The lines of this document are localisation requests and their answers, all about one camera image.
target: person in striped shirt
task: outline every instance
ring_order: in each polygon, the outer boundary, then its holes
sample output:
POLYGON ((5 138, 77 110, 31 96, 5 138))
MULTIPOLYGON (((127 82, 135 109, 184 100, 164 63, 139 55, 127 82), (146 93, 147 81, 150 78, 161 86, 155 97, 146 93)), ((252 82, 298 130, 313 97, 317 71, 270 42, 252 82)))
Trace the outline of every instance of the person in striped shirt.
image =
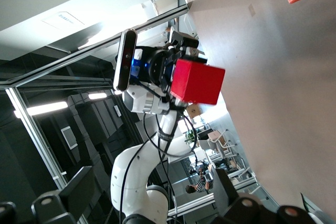
POLYGON ((201 193, 203 191, 212 189, 214 187, 213 181, 206 181, 205 177, 203 176, 202 170, 200 169, 200 179, 197 181, 196 185, 187 185, 185 187, 185 191, 188 194, 192 194, 194 192, 201 193))

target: ceiling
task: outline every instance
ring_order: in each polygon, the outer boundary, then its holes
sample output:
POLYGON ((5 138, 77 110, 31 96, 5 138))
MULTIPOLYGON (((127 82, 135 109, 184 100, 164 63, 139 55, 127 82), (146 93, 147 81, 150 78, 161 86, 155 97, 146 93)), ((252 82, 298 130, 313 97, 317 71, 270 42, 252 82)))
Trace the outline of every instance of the ceiling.
MULTIPOLYGON (((0 0, 0 5, 0 60, 13 60, 49 44, 66 50, 80 47, 99 32, 111 37, 155 15, 150 0, 0 0), (60 14, 65 21, 55 24, 53 17, 60 14)), ((144 33, 143 40, 158 39, 163 30, 144 33)), ((106 59, 117 47, 95 56, 106 59)))

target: striped shirt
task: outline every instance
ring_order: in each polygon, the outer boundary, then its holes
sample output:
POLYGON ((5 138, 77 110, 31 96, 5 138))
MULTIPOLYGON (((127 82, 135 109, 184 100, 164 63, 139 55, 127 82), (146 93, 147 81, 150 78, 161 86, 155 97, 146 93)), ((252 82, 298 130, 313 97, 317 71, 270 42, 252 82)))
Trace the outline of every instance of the striped shirt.
MULTIPOLYGON (((202 178, 200 178, 196 183, 196 185, 198 186, 197 189, 196 189, 196 192, 201 193, 203 191, 206 191, 205 183, 206 183, 206 181, 202 180, 202 178)), ((214 182, 210 181, 208 183, 209 183, 209 189, 212 189, 214 187, 214 182)))

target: screw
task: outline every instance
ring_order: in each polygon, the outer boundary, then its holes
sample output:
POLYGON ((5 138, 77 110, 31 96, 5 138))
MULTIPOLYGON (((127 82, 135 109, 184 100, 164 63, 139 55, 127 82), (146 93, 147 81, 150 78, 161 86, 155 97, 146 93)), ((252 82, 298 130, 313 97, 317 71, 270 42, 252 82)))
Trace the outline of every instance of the screw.
POLYGON ((41 205, 47 205, 50 202, 52 202, 52 199, 51 198, 46 198, 46 199, 44 199, 44 200, 41 201, 41 205))
POLYGON ((297 217, 299 215, 299 213, 295 209, 290 207, 285 208, 285 213, 292 217, 297 217))
POLYGON ((253 202, 249 199, 243 199, 243 201, 241 202, 245 207, 252 207, 253 206, 253 202))

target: white ceiling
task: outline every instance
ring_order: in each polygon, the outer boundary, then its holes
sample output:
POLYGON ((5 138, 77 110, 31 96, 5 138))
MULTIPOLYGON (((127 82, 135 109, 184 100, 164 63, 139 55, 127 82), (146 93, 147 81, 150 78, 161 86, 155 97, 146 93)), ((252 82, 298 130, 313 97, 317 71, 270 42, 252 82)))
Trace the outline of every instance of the white ceiling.
MULTIPOLYGON (((125 10, 146 1, 0 0, 0 59, 15 59, 99 22, 120 20, 125 10), (42 21, 58 12, 68 12, 80 25, 58 29, 42 21)), ((133 21, 132 26, 139 22, 132 16, 128 19, 133 21)))

